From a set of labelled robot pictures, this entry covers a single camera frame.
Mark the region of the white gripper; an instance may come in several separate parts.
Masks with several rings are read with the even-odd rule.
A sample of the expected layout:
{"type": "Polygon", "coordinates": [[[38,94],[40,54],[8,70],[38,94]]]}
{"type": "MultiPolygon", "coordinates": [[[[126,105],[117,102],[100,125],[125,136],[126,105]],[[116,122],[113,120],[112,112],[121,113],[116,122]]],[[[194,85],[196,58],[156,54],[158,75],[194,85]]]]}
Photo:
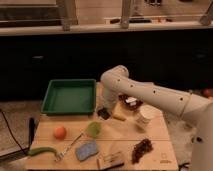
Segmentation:
{"type": "Polygon", "coordinates": [[[110,89],[104,88],[101,95],[101,101],[104,108],[112,111],[118,101],[118,93],[110,89]]]}

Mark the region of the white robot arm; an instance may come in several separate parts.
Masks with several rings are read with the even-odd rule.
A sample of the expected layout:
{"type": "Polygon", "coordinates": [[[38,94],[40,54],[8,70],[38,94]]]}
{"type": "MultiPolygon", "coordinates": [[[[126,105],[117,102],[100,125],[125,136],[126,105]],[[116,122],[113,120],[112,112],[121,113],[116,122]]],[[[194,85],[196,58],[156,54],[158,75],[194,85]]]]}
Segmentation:
{"type": "Polygon", "coordinates": [[[101,75],[102,102],[111,109],[119,93],[124,93],[160,110],[179,116],[197,131],[193,143],[190,171],[213,171],[213,100],[129,78],[129,71],[118,65],[101,75]]]}

